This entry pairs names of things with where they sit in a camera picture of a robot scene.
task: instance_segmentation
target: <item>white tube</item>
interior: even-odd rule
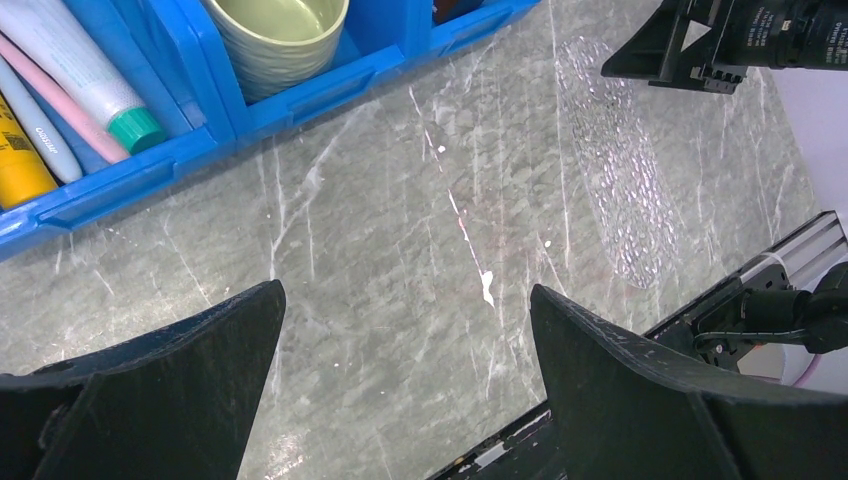
[[[79,180],[82,168],[71,148],[3,58],[0,58],[0,92],[50,171],[64,183]]]
[[[61,0],[0,0],[0,30],[132,153],[162,127]]]

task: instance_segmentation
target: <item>cup rim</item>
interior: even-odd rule
[[[325,38],[334,34],[342,26],[342,24],[345,21],[345,18],[347,17],[348,8],[350,7],[350,0],[342,0],[342,10],[341,10],[341,12],[339,12],[339,17],[336,19],[336,21],[333,23],[333,25],[330,26],[330,28],[328,28],[327,30],[324,31],[324,33],[322,33],[321,35],[318,35],[317,37],[310,38],[309,40],[300,40],[300,41],[297,41],[297,42],[291,42],[291,41],[277,40],[277,39],[274,39],[274,38],[271,38],[271,37],[266,37],[264,35],[260,35],[256,32],[254,32],[253,30],[246,28],[244,25],[237,22],[236,19],[234,19],[232,16],[230,16],[230,14],[227,13],[226,10],[224,10],[224,7],[222,7],[218,3],[218,0],[208,0],[207,3],[212,5],[215,8],[215,11],[217,11],[220,15],[223,15],[223,17],[229,22],[230,25],[233,25],[234,27],[238,28],[239,31],[241,31],[242,33],[245,33],[245,34],[247,34],[247,35],[249,35],[249,36],[251,36],[251,37],[253,37],[257,40],[260,40],[262,42],[270,43],[272,45],[279,45],[279,46],[283,46],[283,47],[303,47],[303,46],[307,46],[307,45],[313,45],[315,43],[320,42],[321,40],[324,40]]]

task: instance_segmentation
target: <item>pink handle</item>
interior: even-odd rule
[[[112,135],[97,124],[50,75],[33,63],[18,47],[0,34],[0,55],[47,101],[76,132],[109,163],[118,163],[130,154]]]

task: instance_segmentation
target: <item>tube with green cap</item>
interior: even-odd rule
[[[167,134],[62,0],[0,0],[0,30],[130,154]]]

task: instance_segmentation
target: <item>transparent textured sheet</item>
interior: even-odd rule
[[[601,77],[613,53],[602,42],[577,37],[557,52],[559,102],[601,241],[615,273],[648,288],[676,257],[677,234],[632,83]]]

